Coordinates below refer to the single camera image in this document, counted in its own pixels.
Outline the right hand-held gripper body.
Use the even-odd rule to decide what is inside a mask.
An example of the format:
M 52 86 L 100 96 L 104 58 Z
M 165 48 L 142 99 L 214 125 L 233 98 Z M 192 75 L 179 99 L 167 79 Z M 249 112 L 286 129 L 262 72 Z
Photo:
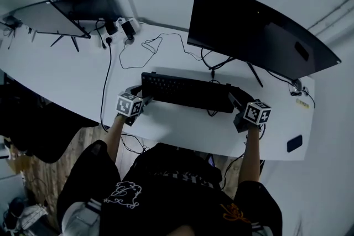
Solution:
M 269 119 L 272 108 L 261 101 L 247 103 L 244 110 L 239 111 L 233 121 L 237 132 L 248 130 L 248 124 L 254 124 L 258 127 L 265 125 Z

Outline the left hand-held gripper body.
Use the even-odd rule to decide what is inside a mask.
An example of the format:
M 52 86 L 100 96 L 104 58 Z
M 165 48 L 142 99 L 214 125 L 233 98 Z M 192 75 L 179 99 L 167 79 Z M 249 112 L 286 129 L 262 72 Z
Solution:
M 143 107 L 143 99 L 128 92 L 121 92 L 118 95 L 116 110 L 118 114 L 126 118 L 125 123 L 132 126 L 137 117 L 140 115 Z

